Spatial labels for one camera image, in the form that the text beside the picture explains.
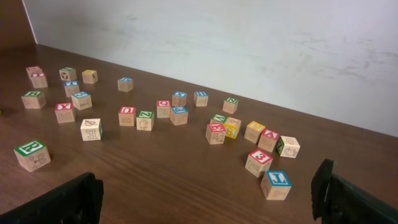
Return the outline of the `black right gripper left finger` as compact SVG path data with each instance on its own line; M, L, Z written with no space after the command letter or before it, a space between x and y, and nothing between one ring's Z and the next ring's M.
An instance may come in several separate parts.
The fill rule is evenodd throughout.
M1 223L99 223L103 181L91 172L1 215Z

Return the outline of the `green R block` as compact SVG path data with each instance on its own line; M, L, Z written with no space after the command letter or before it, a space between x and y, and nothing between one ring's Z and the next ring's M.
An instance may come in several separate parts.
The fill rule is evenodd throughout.
M51 162L47 146L39 140L33 140L14 148L19 164L33 172Z

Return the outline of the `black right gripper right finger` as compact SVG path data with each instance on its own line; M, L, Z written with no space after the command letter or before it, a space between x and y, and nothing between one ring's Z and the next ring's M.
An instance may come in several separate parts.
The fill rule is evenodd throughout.
M325 159L311 182L312 216L323 224L397 224L397 210L333 173L334 161Z

